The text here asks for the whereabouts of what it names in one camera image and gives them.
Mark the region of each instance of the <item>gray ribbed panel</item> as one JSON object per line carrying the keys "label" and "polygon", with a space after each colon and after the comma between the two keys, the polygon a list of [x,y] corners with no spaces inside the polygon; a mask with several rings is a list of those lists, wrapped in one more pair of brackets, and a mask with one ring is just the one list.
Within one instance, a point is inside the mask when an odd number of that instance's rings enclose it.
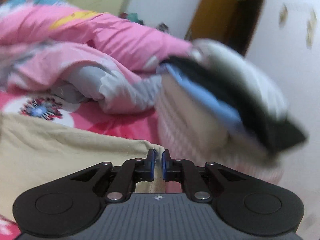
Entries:
{"label": "gray ribbed panel", "polygon": [[[206,204],[185,194],[132,194],[130,200],[108,205],[91,227],[61,240],[301,240],[294,233],[256,237],[225,224]],[[22,235],[18,240],[44,240]]]}

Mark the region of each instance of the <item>pink bed sheet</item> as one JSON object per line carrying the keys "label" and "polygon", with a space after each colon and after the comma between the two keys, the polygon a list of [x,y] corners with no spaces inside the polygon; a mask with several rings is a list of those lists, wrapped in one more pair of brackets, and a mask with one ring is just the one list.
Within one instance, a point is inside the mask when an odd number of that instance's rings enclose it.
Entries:
{"label": "pink bed sheet", "polygon": [[[0,92],[0,110],[37,116],[51,122],[99,134],[142,139],[159,144],[154,110],[137,115],[106,115],[97,102],[69,104],[50,94],[7,94]],[[20,231],[16,224],[0,216],[0,240],[14,240]]]}

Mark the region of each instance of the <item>doorway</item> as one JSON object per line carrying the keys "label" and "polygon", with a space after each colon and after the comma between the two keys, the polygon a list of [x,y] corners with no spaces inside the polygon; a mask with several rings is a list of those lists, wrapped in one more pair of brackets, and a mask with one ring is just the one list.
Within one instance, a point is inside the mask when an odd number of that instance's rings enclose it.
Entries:
{"label": "doorway", "polygon": [[245,55],[264,0],[202,0],[187,34],[188,40],[209,38]]}

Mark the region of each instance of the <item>black cloth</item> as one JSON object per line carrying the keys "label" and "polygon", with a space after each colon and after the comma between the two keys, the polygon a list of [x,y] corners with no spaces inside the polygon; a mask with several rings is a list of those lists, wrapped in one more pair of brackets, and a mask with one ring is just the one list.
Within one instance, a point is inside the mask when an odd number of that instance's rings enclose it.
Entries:
{"label": "black cloth", "polygon": [[218,77],[197,62],[183,57],[170,57],[170,63],[180,69],[191,81],[201,85],[217,99],[235,108],[244,126],[254,132],[271,154],[275,154],[306,141],[304,133],[289,118],[274,121],[244,91],[224,78]]}

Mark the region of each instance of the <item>silver screw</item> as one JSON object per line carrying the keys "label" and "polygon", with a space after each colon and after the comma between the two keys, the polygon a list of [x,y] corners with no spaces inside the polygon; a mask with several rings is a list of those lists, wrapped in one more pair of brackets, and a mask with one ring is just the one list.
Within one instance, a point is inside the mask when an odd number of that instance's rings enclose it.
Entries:
{"label": "silver screw", "polygon": [[111,192],[107,195],[107,198],[111,200],[119,200],[122,197],[123,195],[120,192]]}
{"label": "silver screw", "polygon": [[198,191],[195,193],[195,197],[196,197],[196,199],[205,200],[210,197],[210,194],[205,191]]}

